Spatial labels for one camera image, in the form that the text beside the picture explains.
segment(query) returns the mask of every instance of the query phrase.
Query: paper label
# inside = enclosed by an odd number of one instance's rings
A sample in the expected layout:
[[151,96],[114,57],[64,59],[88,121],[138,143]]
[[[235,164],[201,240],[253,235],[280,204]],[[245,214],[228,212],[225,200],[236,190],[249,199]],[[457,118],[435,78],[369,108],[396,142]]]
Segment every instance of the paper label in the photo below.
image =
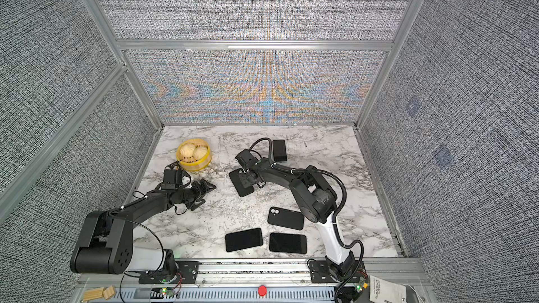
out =
[[369,275],[370,300],[374,303],[405,303],[406,287]]

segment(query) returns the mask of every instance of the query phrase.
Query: back wall panel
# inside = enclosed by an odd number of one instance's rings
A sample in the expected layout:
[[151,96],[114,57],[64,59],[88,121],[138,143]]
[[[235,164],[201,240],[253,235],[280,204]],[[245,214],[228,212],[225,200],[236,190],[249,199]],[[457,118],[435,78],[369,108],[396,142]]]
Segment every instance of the back wall panel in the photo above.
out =
[[440,302],[539,301],[537,0],[425,0],[363,132]]
[[130,50],[165,123],[351,123],[382,51]]
[[392,40],[408,0],[98,0],[119,38]]

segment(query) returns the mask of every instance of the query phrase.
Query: wooden block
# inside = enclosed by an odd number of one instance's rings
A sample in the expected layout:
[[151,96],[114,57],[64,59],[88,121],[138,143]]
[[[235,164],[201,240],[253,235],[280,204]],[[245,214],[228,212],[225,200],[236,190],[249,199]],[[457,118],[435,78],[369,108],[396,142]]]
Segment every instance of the wooden block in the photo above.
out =
[[84,293],[83,301],[89,301],[96,298],[103,297],[104,287],[87,290]]
[[103,297],[105,299],[110,299],[114,294],[116,293],[116,290],[114,290],[114,286],[109,286],[106,288],[103,292]]

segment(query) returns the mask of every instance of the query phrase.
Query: phone case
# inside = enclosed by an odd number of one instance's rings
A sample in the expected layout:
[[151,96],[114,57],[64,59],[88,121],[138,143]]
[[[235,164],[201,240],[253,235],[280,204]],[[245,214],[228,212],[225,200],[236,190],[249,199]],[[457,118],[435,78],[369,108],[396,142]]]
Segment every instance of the phone case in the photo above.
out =
[[268,213],[268,223],[270,225],[292,228],[297,230],[303,229],[303,214],[301,212],[291,211],[289,209],[272,207]]

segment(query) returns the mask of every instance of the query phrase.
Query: steamed bun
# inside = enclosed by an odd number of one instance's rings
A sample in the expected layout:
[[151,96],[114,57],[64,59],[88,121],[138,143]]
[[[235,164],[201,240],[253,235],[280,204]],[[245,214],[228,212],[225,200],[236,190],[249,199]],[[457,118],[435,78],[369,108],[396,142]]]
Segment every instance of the steamed bun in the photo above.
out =
[[207,153],[207,147],[205,146],[199,146],[195,149],[193,152],[193,156],[196,160],[202,159]]
[[190,158],[193,157],[193,152],[195,151],[195,148],[196,145],[192,143],[187,143],[179,149],[179,153],[185,158]]

